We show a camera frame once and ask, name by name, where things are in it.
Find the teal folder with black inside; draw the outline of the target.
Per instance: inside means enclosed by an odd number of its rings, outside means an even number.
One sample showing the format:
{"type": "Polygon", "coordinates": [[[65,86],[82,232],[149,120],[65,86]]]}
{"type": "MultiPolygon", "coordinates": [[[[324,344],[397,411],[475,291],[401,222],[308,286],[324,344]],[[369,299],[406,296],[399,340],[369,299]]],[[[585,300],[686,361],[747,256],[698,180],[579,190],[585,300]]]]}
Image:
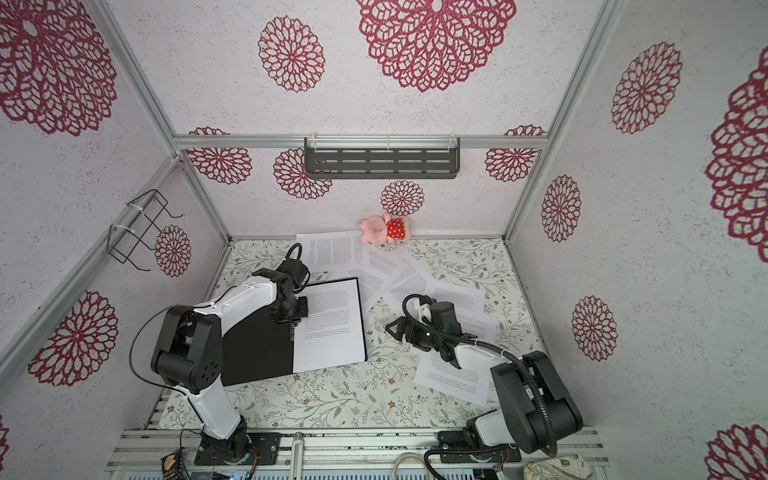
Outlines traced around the teal folder with black inside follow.
{"type": "Polygon", "coordinates": [[[222,383],[233,386],[294,374],[296,326],[275,324],[262,310],[230,329],[223,338],[222,383]]]}

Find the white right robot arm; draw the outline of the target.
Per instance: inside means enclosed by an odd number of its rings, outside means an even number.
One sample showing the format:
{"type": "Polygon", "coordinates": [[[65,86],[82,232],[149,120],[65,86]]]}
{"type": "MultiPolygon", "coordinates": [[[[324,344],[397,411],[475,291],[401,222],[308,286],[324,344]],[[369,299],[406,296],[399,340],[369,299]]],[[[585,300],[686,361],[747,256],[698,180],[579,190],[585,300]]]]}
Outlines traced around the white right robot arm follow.
{"type": "Polygon", "coordinates": [[[476,450],[511,445],[530,454],[558,453],[558,442],[582,430],[583,417],[549,357],[542,351],[517,356],[466,333],[454,304],[422,294],[402,301],[403,315],[386,325],[395,340],[436,352],[455,370],[490,380],[498,407],[469,419],[464,443],[476,450]]]}

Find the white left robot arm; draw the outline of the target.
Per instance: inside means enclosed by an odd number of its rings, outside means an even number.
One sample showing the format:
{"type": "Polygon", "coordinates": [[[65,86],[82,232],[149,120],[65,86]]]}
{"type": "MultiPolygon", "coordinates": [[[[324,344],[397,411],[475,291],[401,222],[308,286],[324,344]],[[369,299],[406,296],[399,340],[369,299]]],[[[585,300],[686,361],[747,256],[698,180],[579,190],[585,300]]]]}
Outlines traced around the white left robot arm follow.
{"type": "Polygon", "coordinates": [[[285,258],[217,299],[166,312],[150,366],[200,419],[196,464],[242,464],[254,455],[245,417],[225,389],[292,372],[293,330],[308,315],[301,292],[309,277],[300,260],[285,258]]]}

